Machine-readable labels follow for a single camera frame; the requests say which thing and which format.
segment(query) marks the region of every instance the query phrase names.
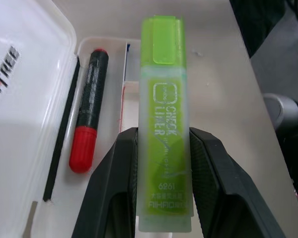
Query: lime green cap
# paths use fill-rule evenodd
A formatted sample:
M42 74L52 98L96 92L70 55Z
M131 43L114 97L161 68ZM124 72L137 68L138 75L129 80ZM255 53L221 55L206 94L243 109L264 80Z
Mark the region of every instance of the lime green cap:
M143 22L141 35L141 66L186 67L182 19L154 16Z

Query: white table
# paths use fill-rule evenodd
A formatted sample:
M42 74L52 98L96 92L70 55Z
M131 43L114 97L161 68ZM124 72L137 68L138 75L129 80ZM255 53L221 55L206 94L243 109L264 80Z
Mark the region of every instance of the white table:
M54 0L77 45L87 36L140 38L143 18L183 16L190 126L218 137L252 177L285 235L298 238L298 202L228 0ZM193 232L173 237L198 237Z

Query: box lid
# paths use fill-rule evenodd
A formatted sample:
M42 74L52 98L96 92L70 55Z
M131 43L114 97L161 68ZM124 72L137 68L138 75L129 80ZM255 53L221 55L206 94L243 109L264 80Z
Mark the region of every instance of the box lid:
M52 1L0 1L0 237L20 237L42 200L75 46Z

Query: white plastic container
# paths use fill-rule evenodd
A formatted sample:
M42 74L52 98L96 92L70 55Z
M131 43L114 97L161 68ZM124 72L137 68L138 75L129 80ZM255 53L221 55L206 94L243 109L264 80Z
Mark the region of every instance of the white plastic container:
M95 48L109 54L96 168L121 129L130 42L139 45L99 37L76 44L74 28L51 0L0 1L0 238L71 236L91 174L74 174L68 166L89 56ZM77 58L74 100L46 203L43 193Z

